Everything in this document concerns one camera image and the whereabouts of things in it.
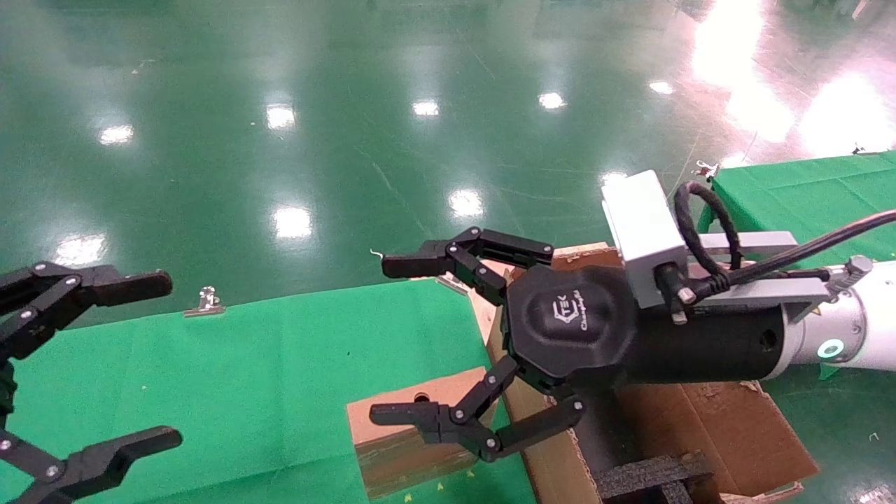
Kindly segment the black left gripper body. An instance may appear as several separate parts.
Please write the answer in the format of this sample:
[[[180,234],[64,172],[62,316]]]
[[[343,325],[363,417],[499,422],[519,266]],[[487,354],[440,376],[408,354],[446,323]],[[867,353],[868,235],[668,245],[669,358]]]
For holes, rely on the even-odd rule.
[[[9,360],[5,360],[0,372],[0,427],[5,428],[9,416],[14,412],[14,396],[16,382],[14,380],[14,367]]]

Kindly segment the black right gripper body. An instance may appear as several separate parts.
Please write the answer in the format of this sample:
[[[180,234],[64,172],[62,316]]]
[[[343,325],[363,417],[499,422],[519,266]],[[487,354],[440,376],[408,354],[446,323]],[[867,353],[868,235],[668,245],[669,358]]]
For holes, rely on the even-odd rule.
[[[701,311],[676,325],[640,309],[617,267],[531,268],[507,287],[503,316],[506,351],[541,393],[765,379],[785,340],[780,307]]]

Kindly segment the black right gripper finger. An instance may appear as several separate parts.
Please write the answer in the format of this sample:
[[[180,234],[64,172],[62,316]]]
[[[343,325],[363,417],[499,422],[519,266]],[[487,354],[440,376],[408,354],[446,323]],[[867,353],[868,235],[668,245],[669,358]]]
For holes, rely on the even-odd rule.
[[[528,270],[537,265],[548,267],[553,254],[554,247],[547,243],[469,227],[451,239],[426,240],[413,254],[384,255],[381,270],[390,279],[449,273],[493,306],[501,307],[507,299],[507,281],[483,260]]]
[[[373,404],[369,418],[377,426],[413,426],[426,444],[458,444],[492,463],[573,428],[585,414],[582,399],[567,393],[544,411],[499,430],[487,428],[482,416],[522,373],[519,361],[505,356],[455,406],[434,401]]]

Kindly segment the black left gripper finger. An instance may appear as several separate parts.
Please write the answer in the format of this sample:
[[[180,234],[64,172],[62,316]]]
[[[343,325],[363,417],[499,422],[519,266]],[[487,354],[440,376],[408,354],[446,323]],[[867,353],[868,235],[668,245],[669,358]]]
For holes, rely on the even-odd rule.
[[[157,426],[90,444],[60,459],[7,430],[1,434],[1,459],[33,477],[12,503],[74,503],[101,494],[121,485],[137,460],[183,442],[175,428]]]
[[[160,299],[173,291],[164,270],[122,275],[112,265],[73,269],[54,262],[7,272],[1,280],[2,360],[24,360],[92,307]]]

